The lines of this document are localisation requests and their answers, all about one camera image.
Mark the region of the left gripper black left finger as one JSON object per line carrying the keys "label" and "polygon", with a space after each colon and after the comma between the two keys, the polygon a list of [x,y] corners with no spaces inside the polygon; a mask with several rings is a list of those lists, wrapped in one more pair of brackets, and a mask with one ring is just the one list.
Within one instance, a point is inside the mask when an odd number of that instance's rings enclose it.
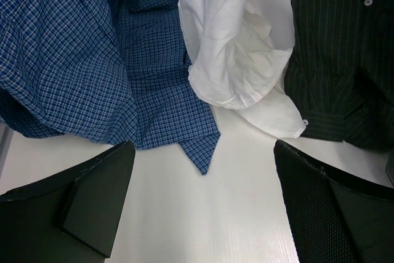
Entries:
{"label": "left gripper black left finger", "polygon": [[104,262],[135,160],[124,142],[1,195],[1,262]]}

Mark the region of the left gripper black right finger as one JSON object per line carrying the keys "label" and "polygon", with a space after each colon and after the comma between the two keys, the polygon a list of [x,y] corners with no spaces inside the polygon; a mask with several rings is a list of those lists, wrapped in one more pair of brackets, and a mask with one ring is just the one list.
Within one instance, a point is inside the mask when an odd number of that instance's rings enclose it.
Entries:
{"label": "left gripper black right finger", "polygon": [[393,262],[393,189],[278,140],[276,171],[300,262]]}

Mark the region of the black pinstriped shirt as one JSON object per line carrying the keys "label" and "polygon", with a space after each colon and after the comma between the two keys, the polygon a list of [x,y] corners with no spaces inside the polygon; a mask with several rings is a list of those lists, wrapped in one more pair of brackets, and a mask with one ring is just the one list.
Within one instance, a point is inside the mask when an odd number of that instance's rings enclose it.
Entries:
{"label": "black pinstriped shirt", "polygon": [[291,0],[286,94],[304,137],[393,150],[393,0]]}

